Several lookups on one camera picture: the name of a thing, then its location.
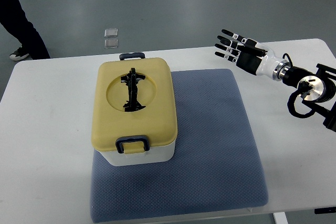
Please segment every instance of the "black pants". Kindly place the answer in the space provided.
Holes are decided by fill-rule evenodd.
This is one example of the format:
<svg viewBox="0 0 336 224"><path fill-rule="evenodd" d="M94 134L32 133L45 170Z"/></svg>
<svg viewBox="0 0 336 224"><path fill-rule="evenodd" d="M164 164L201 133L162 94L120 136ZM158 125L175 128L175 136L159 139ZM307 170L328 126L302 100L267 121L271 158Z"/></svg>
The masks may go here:
<svg viewBox="0 0 336 224"><path fill-rule="evenodd" d="M33 59L50 58L40 34L27 20L19 0L0 0L0 23L20 41Z"/></svg>

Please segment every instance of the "black handle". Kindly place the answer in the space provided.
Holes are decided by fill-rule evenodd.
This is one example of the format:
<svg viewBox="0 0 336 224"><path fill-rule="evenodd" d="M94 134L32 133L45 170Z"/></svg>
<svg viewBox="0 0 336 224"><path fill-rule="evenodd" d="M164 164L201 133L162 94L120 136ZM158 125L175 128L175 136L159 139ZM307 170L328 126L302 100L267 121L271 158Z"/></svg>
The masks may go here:
<svg viewBox="0 0 336 224"><path fill-rule="evenodd" d="M130 54L121 54L121 55L119 55L119 59L120 60L132 59L132 58L141 58L141 59L144 59L145 58L145 54L143 52L133 52L133 53L130 53Z"/></svg>
<svg viewBox="0 0 336 224"><path fill-rule="evenodd" d="M123 143L134 143L134 142L143 142L144 150L149 151L149 141L147 136L123 136L116 140L116 147L118 153L124 153Z"/></svg>

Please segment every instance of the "gray mat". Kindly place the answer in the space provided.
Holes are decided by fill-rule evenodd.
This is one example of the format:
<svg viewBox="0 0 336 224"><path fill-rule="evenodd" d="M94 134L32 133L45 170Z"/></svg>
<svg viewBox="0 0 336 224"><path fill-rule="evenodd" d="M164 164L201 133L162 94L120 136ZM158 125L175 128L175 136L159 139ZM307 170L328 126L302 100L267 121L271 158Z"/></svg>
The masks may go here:
<svg viewBox="0 0 336 224"><path fill-rule="evenodd" d="M172 72L178 136L167 162L115 167L95 151L94 222L263 206L264 171L230 70Z"/></svg>

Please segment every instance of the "sneaker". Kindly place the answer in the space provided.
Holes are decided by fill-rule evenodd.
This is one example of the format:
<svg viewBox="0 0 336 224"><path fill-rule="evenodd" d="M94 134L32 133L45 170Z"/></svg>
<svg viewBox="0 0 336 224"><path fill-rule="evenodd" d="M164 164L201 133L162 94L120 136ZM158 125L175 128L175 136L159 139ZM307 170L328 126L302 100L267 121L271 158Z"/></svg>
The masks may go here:
<svg viewBox="0 0 336 224"><path fill-rule="evenodd" d="M15 52L12 52L9 56L9 58L13 61L19 61L27 58L29 56L29 53L26 51L25 48L20 47Z"/></svg>

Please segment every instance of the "black cable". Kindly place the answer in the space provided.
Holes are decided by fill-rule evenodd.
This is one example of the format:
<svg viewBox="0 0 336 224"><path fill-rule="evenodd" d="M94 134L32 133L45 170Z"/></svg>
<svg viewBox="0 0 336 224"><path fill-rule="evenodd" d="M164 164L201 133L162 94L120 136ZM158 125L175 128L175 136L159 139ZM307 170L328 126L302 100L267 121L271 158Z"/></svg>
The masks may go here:
<svg viewBox="0 0 336 224"><path fill-rule="evenodd" d="M292 66L293 66L293 62L292 62L292 60L290 59L289 54L288 54L288 53L283 54L282 58L284 59L285 57L287 57L287 59L288 59L288 61L289 61L289 64L290 64L290 66L292 67Z"/></svg>
<svg viewBox="0 0 336 224"><path fill-rule="evenodd" d="M302 85L298 88L297 91L295 91L293 94L290 95L288 102L287 102L287 107L288 107L288 111L291 115L297 117L297 118L308 118L312 115L315 114L314 110L311 110L310 112L308 112L307 114L300 114L295 110L295 100L296 98L300 95L303 94L307 91L311 90L311 87L309 86L309 84L307 82L303 82Z"/></svg>

